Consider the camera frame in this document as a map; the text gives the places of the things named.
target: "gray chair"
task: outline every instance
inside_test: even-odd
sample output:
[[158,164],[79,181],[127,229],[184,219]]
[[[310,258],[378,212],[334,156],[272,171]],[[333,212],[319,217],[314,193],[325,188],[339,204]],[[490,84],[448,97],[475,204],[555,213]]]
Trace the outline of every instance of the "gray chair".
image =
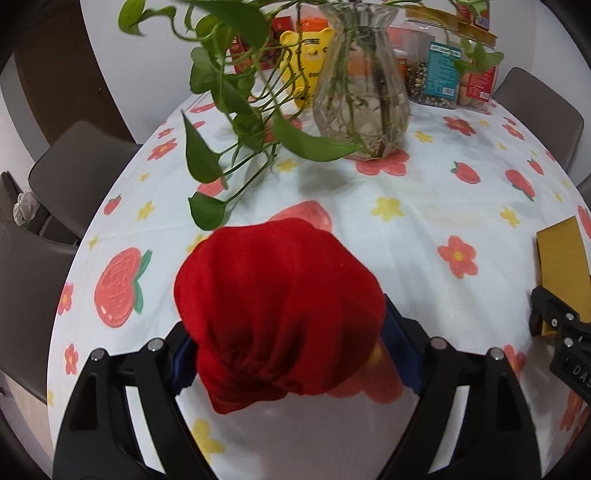
[[47,360],[77,248],[0,222],[0,370],[47,403]]
[[511,69],[493,98],[519,119],[568,171],[584,120],[558,93],[531,73]]
[[77,122],[33,166],[29,186],[57,220],[82,238],[140,148],[88,122]]

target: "round table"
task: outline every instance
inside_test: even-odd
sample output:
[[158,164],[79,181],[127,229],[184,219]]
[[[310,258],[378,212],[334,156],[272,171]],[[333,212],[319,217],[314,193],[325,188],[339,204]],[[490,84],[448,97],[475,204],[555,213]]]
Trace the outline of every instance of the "round table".
[[[227,225],[304,218],[332,232],[376,275],[402,315],[430,336],[463,351],[503,348],[531,406],[546,470],[577,431],[582,406],[550,374],[551,349],[528,331],[528,297],[537,284],[535,233],[573,215],[582,226],[591,222],[542,143],[501,105],[492,107],[483,115],[411,104],[404,143],[386,160],[319,164],[281,150]],[[195,189],[226,198],[262,165],[253,161],[235,173],[228,192],[219,182],[199,186],[186,167],[181,109],[212,149],[235,142],[211,97],[194,96],[152,135],[105,199],[72,265],[51,339],[47,397],[54,442],[92,350],[133,351],[165,337],[179,321],[176,273],[209,235],[193,223],[187,198]],[[309,111],[303,129],[317,134]],[[222,163],[229,162],[226,154]],[[589,252],[591,227],[581,232]],[[178,402],[222,480],[372,480],[417,397],[405,388],[395,401],[380,403],[371,386],[361,390],[346,398],[290,394],[218,415],[197,377]],[[466,393],[458,389],[434,467],[452,454]],[[138,394],[129,389],[129,396],[146,463],[161,468]]]

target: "plastic bag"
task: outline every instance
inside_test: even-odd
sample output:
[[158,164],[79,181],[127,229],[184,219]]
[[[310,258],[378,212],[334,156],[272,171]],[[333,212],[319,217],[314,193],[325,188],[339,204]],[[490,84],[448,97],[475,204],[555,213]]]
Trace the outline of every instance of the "plastic bag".
[[33,192],[27,188],[25,193],[18,195],[18,200],[14,204],[12,215],[14,221],[18,226],[24,228],[28,227],[31,220],[35,217],[37,210],[39,210],[39,200],[33,195]]

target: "blue label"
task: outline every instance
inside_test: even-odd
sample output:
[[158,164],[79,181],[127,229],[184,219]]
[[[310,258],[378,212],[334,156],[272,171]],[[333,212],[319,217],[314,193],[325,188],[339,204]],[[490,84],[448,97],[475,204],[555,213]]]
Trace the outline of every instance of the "blue label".
[[462,58],[459,48],[432,41],[429,44],[427,81],[424,92],[449,100],[455,100],[460,76],[453,63]]

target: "plastic jar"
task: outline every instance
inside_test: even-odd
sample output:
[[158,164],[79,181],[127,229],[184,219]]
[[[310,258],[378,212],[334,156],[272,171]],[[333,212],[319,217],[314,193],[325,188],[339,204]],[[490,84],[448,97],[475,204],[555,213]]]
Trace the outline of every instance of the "plastic jar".
[[[487,53],[495,51],[496,36],[481,30],[474,25],[461,24],[459,34],[465,38],[471,48],[479,41]],[[485,73],[465,73],[460,79],[458,103],[470,110],[487,113],[492,100],[492,92],[495,91],[496,76],[499,67],[495,66]]]
[[462,58],[457,16],[434,8],[406,6],[400,45],[408,54],[407,94],[423,105],[455,108],[460,77],[454,61]]

